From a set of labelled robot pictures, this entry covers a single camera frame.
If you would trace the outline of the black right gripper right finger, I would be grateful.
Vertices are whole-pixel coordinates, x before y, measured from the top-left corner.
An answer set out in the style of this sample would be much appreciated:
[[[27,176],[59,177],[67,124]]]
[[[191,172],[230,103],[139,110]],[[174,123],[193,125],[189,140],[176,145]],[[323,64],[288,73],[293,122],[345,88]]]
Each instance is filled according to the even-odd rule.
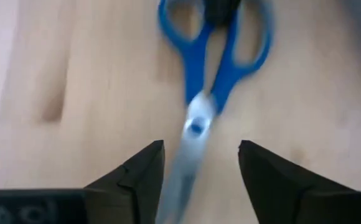
[[[250,140],[240,143],[238,161],[259,224],[294,224],[307,191],[351,191]]]

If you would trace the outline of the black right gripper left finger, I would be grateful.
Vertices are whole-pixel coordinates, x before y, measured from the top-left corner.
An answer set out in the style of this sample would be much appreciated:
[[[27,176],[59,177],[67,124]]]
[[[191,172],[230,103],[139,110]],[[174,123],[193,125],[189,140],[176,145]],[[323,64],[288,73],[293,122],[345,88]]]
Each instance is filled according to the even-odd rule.
[[[156,140],[87,185],[88,224],[155,224],[164,162],[164,141]]]

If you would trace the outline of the blue-handled scissors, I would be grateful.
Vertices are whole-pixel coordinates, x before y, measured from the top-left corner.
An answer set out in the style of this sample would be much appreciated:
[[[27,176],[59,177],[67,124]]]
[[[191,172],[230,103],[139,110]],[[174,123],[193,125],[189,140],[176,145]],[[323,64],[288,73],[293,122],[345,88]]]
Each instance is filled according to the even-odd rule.
[[[215,80],[209,93],[205,93],[206,48],[215,26],[204,21],[200,32],[193,39],[182,35],[169,19],[170,8],[181,1],[192,2],[160,0],[157,9],[161,31],[180,54],[184,66],[186,116],[171,171],[163,182],[155,224],[182,224],[206,152],[212,124],[221,115],[237,82],[254,74],[263,66],[274,36],[271,3],[268,0],[254,0],[263,21],[261,45],[251,62],[237,63],[235,49],[239,10],[231,12],[225,47]]]

